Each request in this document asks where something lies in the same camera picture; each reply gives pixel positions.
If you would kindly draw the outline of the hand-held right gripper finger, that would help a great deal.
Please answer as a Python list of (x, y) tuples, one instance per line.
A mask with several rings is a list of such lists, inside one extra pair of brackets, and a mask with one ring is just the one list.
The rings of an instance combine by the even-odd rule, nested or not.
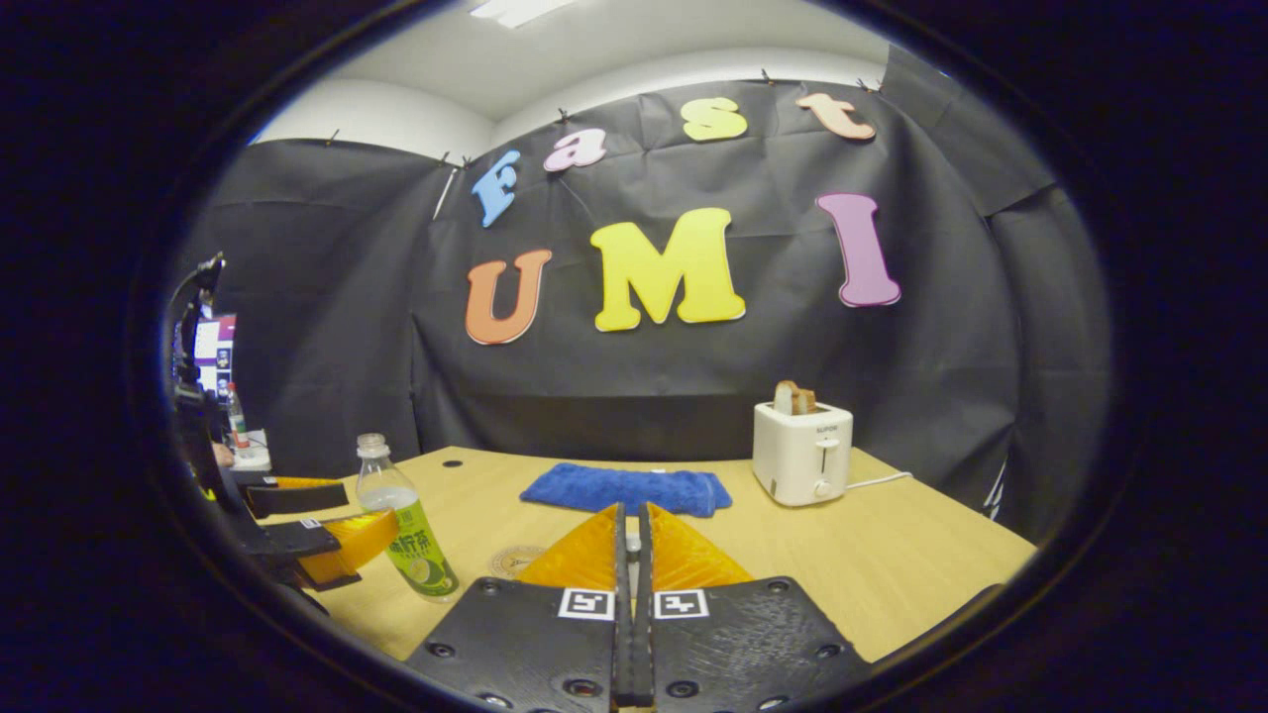
[(493, 712), (616, 712), (631, 628), (625, 507), (587, 521), (597, 546), (562, 557), (568, 582), (476, 579), (406, 660), (424, 681)]
[(796, 579), (670, 586), (670, 565), (706, 540), (644, 505), (634, 604), (634, 703), (656, 712), (792, 712), (861, 684), (861, 658)]

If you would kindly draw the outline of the round beige coaster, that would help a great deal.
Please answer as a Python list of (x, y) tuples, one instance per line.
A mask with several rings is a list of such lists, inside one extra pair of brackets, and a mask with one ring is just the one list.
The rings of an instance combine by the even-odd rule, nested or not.
[(489, 556), (487, 567), (495, 577), (517, 579), (544, 553), (545, 548), (538, 546), (510, 546)]

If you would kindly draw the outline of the green label water bottle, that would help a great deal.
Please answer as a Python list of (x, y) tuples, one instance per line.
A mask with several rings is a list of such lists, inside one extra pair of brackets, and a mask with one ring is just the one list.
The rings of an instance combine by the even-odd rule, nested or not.
[(359, 435), (358, 457), (361, 458), (361, 473), (355, 481), (358, 504), (368, 513), (391, 513), (396, 519), (397, 535), (385, 547), (385, 554), (399, 577), (429, 601), (450, 601), (462, 590), (462, 582), (437, 543), (418, 490), (393, 463), (385, 436)]

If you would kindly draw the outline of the blue towel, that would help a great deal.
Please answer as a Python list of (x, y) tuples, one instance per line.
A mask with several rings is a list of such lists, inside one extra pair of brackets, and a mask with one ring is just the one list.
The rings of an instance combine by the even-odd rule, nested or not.
[(614, 504), (637, 511), (643, 504), (696, 518), (711, 518), (733, 505), (720, 478), (700, 469), (618, 469), (557, 463), (519, 496), (525, 502), (598, 513)]

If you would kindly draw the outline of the computer monitor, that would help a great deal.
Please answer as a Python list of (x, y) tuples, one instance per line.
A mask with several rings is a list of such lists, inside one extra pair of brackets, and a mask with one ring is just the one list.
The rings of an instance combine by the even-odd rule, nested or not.
[(197, 325), (194, 362), (198, 383), (212, 391), (221, 405), (228, 401), (228, 384), (235, 381), (236, 313), (202, 317)]

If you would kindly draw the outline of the white toaster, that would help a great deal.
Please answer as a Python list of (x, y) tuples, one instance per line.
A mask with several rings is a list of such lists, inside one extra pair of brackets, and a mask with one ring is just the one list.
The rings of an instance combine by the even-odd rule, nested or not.
[(787, 507), (824, 504), (850, 483), (855, 416), (831, 405), (785, 415), (773, 402), (754, 406), (752, 468), (758, 483)]

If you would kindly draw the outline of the ceiling light panel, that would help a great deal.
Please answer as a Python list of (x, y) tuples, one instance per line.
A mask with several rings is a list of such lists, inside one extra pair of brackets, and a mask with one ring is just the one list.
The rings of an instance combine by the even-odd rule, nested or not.
[(470, 8), (470, 16), (516, 29), (576, 3), (579, 0), (484, 0)]

